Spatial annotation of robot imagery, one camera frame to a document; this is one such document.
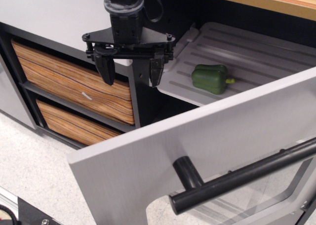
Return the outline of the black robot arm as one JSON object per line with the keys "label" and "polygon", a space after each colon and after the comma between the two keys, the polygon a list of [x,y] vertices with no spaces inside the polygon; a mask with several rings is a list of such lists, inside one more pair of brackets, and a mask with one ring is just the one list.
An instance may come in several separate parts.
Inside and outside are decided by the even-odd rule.
{"label": "black robot arm", "polygon": [[86,54],[96,66],[103,81],[113,85],[115,59],[146,59],[149,61],[149,79],[157,87],[164,64],[173,59],[175,37],[145,28],[147,16],[145,0],[104,0],[110,15],[111,27],[82,35]]}

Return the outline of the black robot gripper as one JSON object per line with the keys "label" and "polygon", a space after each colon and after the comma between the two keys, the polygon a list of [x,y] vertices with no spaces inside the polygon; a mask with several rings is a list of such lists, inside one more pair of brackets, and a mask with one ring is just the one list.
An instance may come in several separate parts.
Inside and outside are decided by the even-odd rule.
{"label": "black robot gripper", "polygon": [[111,27],[82,35],[86,54],[95,63],[103,81],[113,85],[115,59],[150,61],[152,87],[160,83],[164,64],[173,60],[175,37],[143,27],[143,14],[110,14]]}

